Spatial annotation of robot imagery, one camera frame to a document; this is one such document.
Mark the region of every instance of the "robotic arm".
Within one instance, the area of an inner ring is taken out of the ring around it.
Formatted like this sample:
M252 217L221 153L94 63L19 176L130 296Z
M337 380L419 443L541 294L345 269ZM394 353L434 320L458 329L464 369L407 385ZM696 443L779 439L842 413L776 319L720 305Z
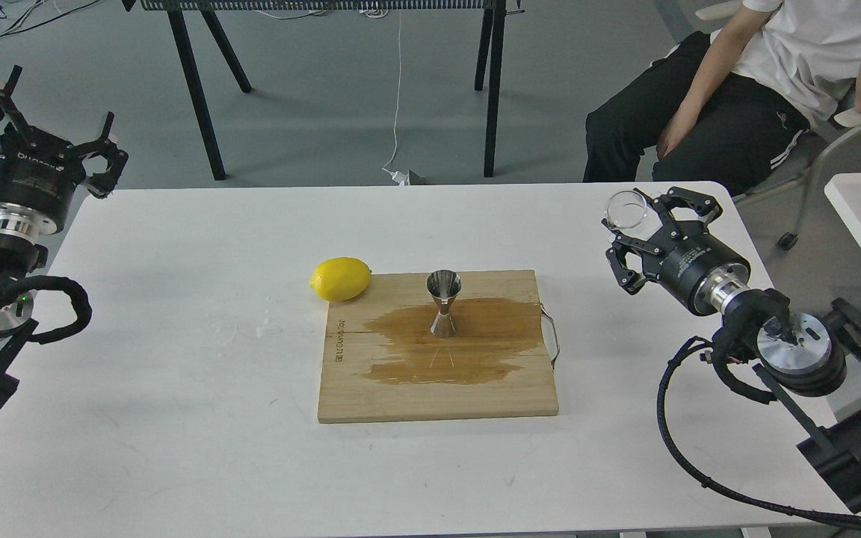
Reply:
M602 222L614 234L607 258L618 285L632 295L647 282L657 282L691 314L721 313L722 327L703 360L738 395L782 403L810 435L797 448L847 508L861 511L861 410L830 428L819 427L783 389L822 396L839 388L846 378L846 354L861 363L861 313L842 299L834 300L833 310L822 318L796 313L778 291L746 285L749 264L709 232L708 224L721 214L713 197L677 187L656 198L639 190L619 195L622 201L614 207L616 195L611 198ZM639 218L624 222L612 217L612 211L626 207L638 211ZM677 220L676 208L696 212L697 219ZM649 212L659 217L660 228L645 241L627 235L626 229L635 228ZM629 268L628 255L639 256L640 271ZM738 380L729 370L756 360L753 370L769 391Z
M92 315L88 295L75 280L28 276L48 258L48 250L37 244L39 236L64 229L78 186L94 197L108 197L129 159L109 137L111 112L98 139L88 143L74 144L30 126L11 99L21 71L15 66L0 89L0 120L7 120L0 134L0 341L7 339L0 350L0 409L18 386L6 370L23 345L68 338L82 331ZM102 157L107 166L88 175L84 163L93 157ZM31 313L38 290L65 293L75 310L74 323L34 334L37 321Z

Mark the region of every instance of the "black pants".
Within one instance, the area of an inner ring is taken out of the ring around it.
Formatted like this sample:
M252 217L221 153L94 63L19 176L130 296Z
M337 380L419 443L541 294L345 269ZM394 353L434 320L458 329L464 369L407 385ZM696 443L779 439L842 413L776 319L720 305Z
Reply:
M633 181L647 147L683 101L710 46L691 34L603 106L587 115L584 182ZM653 181L716 181L730 195L761 183L789 155L809 122L776 91L729 75L696 127L653 166Z

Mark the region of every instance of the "brown liquid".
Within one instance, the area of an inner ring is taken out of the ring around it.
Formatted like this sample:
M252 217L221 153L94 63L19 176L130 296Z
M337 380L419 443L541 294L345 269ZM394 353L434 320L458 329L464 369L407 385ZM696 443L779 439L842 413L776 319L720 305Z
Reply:
M540 306L535 303L458 298L451 307L457 334L444 339L431 334L436 314L433 304L410 306L366 323L365 330L390 340L385 344L390 355L371 365L365 377L390 385L500 381L523 368L506 361L533 350L542 338Z

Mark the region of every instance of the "jigger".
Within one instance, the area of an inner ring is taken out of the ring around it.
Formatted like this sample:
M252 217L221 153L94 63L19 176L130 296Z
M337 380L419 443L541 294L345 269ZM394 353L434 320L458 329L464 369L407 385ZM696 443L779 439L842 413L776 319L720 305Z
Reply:
M460 276L454 271L441 269L428 276L428 292L437 304L437 315L430 324L430 333L437 338L450 338L457 333L451 319L451 306L460 293Z

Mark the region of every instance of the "white stripe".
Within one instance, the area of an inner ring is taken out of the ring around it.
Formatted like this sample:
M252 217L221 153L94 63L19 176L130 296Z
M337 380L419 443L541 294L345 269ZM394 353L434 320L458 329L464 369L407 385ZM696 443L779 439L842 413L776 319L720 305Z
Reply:
M801 129L799 132L797 132L796 136L792 137L792 141L789 142L789 146L786 147L786 151L783 151L783 153L780 153L778 157L769 161L769 163L771 164L769 170L774 170L775 167L778 167L780 164L783 163L783 161L789 158L790 151L792 151L793 147L796 147L796 143L799 141L799 137L803 136L804 132L806 132L806 129Z
M786 149L783 150L783 153L780 153L775 158L770 159L769 163L772 164L772 163L775 163L776 161L779 161L780 159L785 159L785 157L787 155L789 155L789 150L793 149L793 147L796 146L796 142L797 142L797 140L799 140L799 137L802 134L803 134L803 132L797 132L796 135L792 137L792 140L789 141L789 146L787 146Z

